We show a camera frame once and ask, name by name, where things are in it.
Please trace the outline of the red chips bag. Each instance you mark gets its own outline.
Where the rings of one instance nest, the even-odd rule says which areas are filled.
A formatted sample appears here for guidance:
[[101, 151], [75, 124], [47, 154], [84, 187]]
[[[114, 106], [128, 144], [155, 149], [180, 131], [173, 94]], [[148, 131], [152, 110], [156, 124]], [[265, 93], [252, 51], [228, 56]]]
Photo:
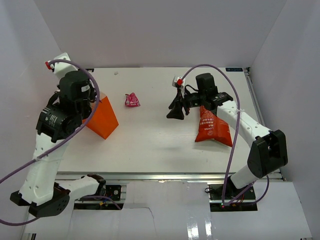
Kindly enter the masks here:
[[199, 108], [199, 116], [198, 134], [194, 140], [196, 143], [214, 140], [228, 147], [233, 146], [230, 127], [225, 121], [215, 116], [204, 106]]

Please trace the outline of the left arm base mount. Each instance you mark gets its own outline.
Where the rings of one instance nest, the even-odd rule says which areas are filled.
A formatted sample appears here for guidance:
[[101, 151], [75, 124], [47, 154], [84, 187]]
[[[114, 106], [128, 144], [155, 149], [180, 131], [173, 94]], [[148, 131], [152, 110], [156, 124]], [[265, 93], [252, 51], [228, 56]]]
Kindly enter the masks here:
[[74, 210], [121, 210], [124, 203], [121, 198], [121, 185], [104, 185], [95, 194], [82, 197], [75, 201]]

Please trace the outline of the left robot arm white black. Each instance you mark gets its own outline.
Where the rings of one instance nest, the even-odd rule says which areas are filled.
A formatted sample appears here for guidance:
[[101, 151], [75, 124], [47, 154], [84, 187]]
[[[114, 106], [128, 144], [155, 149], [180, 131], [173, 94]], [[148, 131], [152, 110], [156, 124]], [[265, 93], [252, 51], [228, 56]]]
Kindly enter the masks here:
[[26, 180], [10, 200], [18, 206], [27, 206], [36, 218], [59, 215], [69, 201], [92, 196], [105, 196], [105, 181], [96, 174], [78, 180], [57, 183], [56, 176], [69, 140], [93, 116], [91, 104], [96, 91], [88, 75], [81, 70], [70, 71], [62, 77], [58, 91], [49, 99], [39, 114], [36, 125], [36, 143]]

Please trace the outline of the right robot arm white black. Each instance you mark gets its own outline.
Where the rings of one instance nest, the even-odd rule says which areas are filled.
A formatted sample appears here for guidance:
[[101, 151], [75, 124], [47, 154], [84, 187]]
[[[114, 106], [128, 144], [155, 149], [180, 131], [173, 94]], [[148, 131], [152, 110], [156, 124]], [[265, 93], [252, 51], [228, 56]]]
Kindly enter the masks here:
[[288, 163], [286, 136], [281, 130], [272, 131], [239, 110], [228, 93], [218, 91], [210, 73], [197, 75], [195, 79], [197, 90], [191, 93], [181, 77], [174, 77], [172, 86], [177, 89], [177, 94], [166, 117], [183, 120], [191, 108], [205, 107], [238, 131], [250, 152], [247, 164], [227, 179], [226, 195], [236, 200], [243, 195], [247, 185]]

